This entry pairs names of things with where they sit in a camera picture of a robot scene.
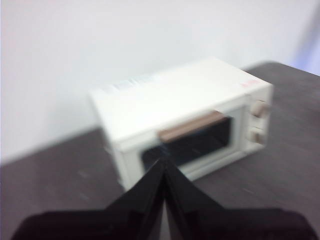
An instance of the brown handle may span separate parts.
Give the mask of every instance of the brown handle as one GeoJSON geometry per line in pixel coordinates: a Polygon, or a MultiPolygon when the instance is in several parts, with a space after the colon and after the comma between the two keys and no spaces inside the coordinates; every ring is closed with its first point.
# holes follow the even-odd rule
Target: brown handle
{"type": "Polygon", "coordinates": [[[225,116],[221,112],[214,111],[201,117],[197,117],[191,121],[182,123],[178,126],[160,130],[158,131],[158,137],[163,143],[169,143],[187,134],[214,125],[224,118],[225,116]]]}

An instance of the toaster oven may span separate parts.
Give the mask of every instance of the toaster oven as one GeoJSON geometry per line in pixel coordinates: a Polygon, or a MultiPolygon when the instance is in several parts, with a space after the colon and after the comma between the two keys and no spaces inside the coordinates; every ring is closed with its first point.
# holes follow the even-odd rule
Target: toaster oven
{"type": "Polygon", "coordinates": [[[130,189],[165,156],[190,180],[266,145],[273,86],[216,58],[91,93],[105,149],[130,189]]]}

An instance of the table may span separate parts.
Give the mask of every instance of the table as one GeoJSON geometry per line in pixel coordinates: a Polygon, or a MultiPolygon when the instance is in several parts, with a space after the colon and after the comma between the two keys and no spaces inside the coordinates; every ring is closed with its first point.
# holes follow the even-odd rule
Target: table
{"type": "MultiPolygon", "coordinates": [[[[194,184],[226,208],[300,212],[320,235],[320,77],[275,62],[247,72],[274,84],[267,147],[194,184]]],[[[31,214],[102,209],[122,193],[95,129],[1,167],[1,239],[31,214]]]]}

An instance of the oven glass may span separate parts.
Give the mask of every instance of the oven glass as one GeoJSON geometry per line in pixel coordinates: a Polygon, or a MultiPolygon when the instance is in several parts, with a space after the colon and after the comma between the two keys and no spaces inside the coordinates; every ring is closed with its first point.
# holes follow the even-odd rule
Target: oven glass
{"type": "Polygon", "coordinates": [[[170,143],[162,143],[142,152],[147,171],[160,157],[171,156],[177,166],[227,147],[231,139],[232,117],[208,126],[170,143]]]}

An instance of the white wall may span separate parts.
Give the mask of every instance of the white wall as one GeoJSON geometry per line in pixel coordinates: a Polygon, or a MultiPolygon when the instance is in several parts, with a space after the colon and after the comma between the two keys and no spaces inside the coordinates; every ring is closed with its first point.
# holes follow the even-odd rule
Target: white wall
{"type": "Polygon", "coordinates": [[[207,56],[291,64],[318,4],[2,0],[2,163],[96,127],[92,88],[207,56]]]}

